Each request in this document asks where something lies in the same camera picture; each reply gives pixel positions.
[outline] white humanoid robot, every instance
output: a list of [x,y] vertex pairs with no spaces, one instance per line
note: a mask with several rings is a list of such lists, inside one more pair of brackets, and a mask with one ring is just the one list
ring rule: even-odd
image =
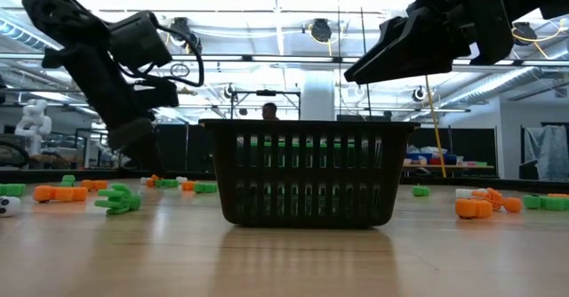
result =
[[22,110],[23,116],[16,125],[15,134],[29,139],[28,153],[38,155],[42,147],[43,136],[52,132],[52,119],[45,115],[47,101],[28,100]]

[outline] black cable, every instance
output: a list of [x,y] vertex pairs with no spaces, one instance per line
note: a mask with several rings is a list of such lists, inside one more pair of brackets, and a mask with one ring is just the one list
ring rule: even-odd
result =
[[339,58],[339,62],[338,62],[338,83],[340,85],[339,91],[340,91],[340,116],[341,116],[341,103],[342,103],[342,96],[341,96],[341,25],[340,25],[340,0],[338,0],[338,56]]
[[189,36],[182,33],[181,31],[178,31],[178,30],[172,29],[172,28],[168,28],[168,27],[164,27],[160,24],[156,24],[155,26],[157,29],[163,30],[165,32],[169,32],[171,34],[176,34],[178,36],[181,36],[189,44],[189,48],[191,48],[192,52],[196,56],[197,68],[198,68],[198,74],[199,74],[198,75],[199,79],[198,79],[197,83],[191,82],[191,81],[186,80],[186,79],[178,78],[175,76],[164,76],[163,78],[175,80],[175,81],[181,82],[183,84],[189,84],[189,85],[194,86],[194,87],[201,87],[202,85],[204,85],[204,60],[202,59],[202,54],[198,52],[197,47],[194,45],[194,43],[192,43]]
[[[359,13],[360,13],[360,17],[362,18],[362,35],[364,36],[364,54],[367,53],[367,47],[365,46],[365,26],[364,26],[364,7],[360,4],[359,6]],[[372,117],[372,99],[370,98],[370,85],[369,84],[365,84],[366,86],[366,90],[367,90],[367,107],[370,110],[370,120],[373,119]]]

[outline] white toy block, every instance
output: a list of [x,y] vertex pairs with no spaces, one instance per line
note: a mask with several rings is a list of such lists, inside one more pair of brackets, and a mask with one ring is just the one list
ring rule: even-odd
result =
[[481,193],[488,193],[488,189],[456,189],[456,197],[457,198],[473,198],[472,195],[473,191],[478,191]]
[[0,197],[0,218],[12,217],[20,212],[21,200],[17,197]]

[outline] yellow cable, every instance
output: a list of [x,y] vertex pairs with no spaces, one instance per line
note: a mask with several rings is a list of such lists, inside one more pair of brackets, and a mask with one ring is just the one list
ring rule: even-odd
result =
[[519,39],[519,40],[523,40],[523,41],[530,42],[530,43],[544,42],[546,40],[553,39],[553,38],[559,36],[559,34],[561,34],[561,31],[562,31],[561,28],[563,27],[563,22],[564,22],[563,20],[559,21],[559,28],[557,29],[557,33],[555,33],[554,35],[551,35],[549,37],[542,38],[542,39],[530,39],[530,38],[523,38],[522,36],[518,36],[518,35],[514,34],[514,31],[516,31],[517,28],[512,29],[512,36]]
[[537,48],[537,50],[539,50],[539,51],[541,52],[541,54],[543,55],[543,57],[545,57],[546,59],[549,59],[549,60],[551,59],[551,58],[548,56],[548,54],[545,53],[545,52],[543,51],[543,49],[541,49],[541,47],[538,45],[538,43],[533,43],[533,44],[535,44],[535,47]]
[[429,88],[429,76],[425,76],[425,85],[427,86],[427,95],[429,96],[430,115],[433,117],[433,123],[435,123],[435,138],[437,139],[438,155],[441,156],[441,168],[443,169],[443,178],[446,178],[445,156],[443,154],[443,149],[441,148],[441,139],[438,135],[438,123],[437,123],[437,118],[435,117],[435,107],[433,106],[433,96],[431,95],[430,88]]

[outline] ceiling light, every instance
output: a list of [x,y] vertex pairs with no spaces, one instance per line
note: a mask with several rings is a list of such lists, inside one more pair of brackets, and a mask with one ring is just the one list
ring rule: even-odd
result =
[[269,62],[332,62],[332,57],[253,56],[253,61]]

